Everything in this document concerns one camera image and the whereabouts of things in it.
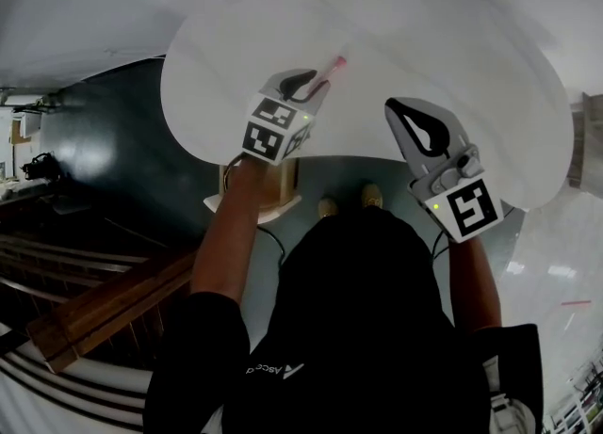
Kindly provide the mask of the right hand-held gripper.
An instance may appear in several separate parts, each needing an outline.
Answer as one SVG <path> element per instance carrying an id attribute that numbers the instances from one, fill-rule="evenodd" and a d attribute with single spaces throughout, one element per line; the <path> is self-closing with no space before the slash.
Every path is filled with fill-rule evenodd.
<path id="1" fill-rule="evenodd" d="M 454 113 L 418 98 L 389 98 L 384 113 L 414 175 L 411 194 L 455 243 L 500 223 L 500 198 L 480 161 L 478 147 Z"/>

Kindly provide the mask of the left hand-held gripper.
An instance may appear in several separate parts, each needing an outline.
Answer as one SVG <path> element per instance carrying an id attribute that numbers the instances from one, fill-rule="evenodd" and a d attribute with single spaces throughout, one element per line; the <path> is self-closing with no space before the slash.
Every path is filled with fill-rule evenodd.
<path id="1" fill-rule="evenodd" d="M 253 96 L 247 115 L 242 151 L 271 165 L 279 165 L 309 138 L 331 83 L 321 81 L 305 97 L 297 91 L 310 83 L 316 70 L 272 75 Z"/>

